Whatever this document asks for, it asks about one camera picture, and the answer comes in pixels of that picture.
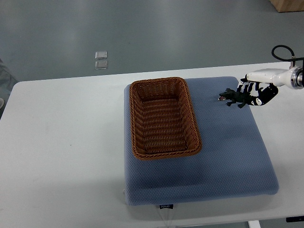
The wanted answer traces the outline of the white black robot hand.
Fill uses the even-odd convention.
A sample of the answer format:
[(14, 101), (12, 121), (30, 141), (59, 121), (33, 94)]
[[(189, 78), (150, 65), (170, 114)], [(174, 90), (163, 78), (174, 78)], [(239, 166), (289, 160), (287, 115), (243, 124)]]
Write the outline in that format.
[(250, 105), (265, 105), (278, 94), (279, 86), (272, 83), (272, 77), (283, 70), (285, 69), (268, 68), (247, 73), (240, 80), (237, 91), (248, 92), (254, 97)]

